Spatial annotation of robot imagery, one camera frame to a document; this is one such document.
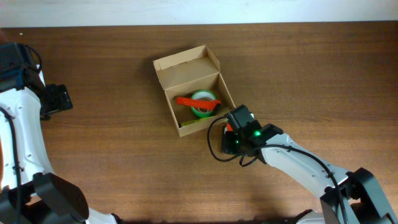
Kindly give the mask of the red stapler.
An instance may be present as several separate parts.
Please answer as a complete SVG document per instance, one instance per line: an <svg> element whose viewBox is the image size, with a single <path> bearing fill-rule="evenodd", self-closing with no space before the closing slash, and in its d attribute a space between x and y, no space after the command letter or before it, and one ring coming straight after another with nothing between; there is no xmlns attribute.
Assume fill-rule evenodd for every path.
<svg viewBox="0 0 398 224"><path fill-rule="evenodd" d="M231 125L228 123L225 127L224 127L224 131L228 132L228 131L233 131Z"/></svg>

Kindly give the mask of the brown cardboard box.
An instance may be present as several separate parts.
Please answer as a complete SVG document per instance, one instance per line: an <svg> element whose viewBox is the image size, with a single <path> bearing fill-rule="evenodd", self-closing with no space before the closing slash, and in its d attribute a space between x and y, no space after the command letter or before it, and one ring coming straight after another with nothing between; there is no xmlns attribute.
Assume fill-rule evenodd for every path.
<svg viewBox="0 0 398 224"><path fill-rule="evenodd" d="M208 128L213 120L235 108L220 62L207 46L169 55L154 60L153 64L180 137ZM200 118L191 107L178 105L176 99L190 98L199 90L211 91L221 105L209 119L180 128L179 123Z"/></svg>

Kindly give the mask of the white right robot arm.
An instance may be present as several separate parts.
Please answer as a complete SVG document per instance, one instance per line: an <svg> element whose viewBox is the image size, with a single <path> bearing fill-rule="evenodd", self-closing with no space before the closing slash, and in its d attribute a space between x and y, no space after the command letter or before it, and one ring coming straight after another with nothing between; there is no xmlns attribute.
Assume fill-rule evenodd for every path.
<svg viewBox="0 0 398 224"><path fill-rule="evenodd" d="M322 212L312 212L301 221L397 223L384 191L367 169L351 172L319 158L277 126L262 126L244 105L226 113L225 118L237 137L240 153L281 170L320 200Z"/></svg>

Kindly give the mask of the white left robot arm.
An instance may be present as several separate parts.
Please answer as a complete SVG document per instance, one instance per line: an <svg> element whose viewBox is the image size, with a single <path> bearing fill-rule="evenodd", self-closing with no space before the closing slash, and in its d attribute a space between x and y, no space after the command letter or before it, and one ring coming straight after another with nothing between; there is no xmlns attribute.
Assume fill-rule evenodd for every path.
<svg viewBox="0 0 398 224"><path fill-rule="evenodd" d="M1 44L1 223L123 223L90 208L49 161L41 122L72 108L65 85L45 83L36 50Z"/></svg>

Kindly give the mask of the yellow highlighter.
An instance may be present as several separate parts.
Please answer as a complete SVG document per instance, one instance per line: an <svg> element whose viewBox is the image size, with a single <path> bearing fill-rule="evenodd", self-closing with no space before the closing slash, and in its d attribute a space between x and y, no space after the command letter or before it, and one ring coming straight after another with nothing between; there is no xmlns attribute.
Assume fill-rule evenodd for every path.
<svg viewBox="0 0 398 224"><path fill-rule="evenodd" d="M194 124L194 123L197 123L197 122L205 121L205 120L207 120L207 119L209 119L209 118L210 118L210 117L207 117L207 118L200 118L200 119L196 119L196 120L192 120L192 121L185 121L185 122L179 123L178 125L179 125L180 128L182 128L182 127L184 127L184 126L188 126L188 125L191 125L191 124Z"/></svg>

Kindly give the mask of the green tape roll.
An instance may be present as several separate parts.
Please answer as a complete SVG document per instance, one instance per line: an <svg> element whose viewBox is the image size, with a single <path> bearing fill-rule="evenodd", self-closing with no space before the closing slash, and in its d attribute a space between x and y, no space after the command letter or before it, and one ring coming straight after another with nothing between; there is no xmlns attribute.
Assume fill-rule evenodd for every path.
<svg viewBox="0 0 398 224"><path fill-rule="evenodd" d="M208 90L199 90L196 91L192 96L191 99L193 100L205 100L205 101L212 101L216 100L216 96ZM193 113L199 118L207 118L213 114L213 110L204 110L197 107L191 107Z"/></svg>

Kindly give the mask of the red utility knife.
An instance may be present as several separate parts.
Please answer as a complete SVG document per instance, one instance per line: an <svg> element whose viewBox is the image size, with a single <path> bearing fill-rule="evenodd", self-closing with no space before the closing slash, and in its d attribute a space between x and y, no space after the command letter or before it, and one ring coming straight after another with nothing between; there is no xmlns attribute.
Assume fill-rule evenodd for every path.
<svg viewBox="0 0 398 224"><path fill-rule="evenodd" d="M177 97L176 103L178 105L191 106L194 108L212 110L212 111L217 110L221 105L220 100L194 100L185 97Z"/></svg>

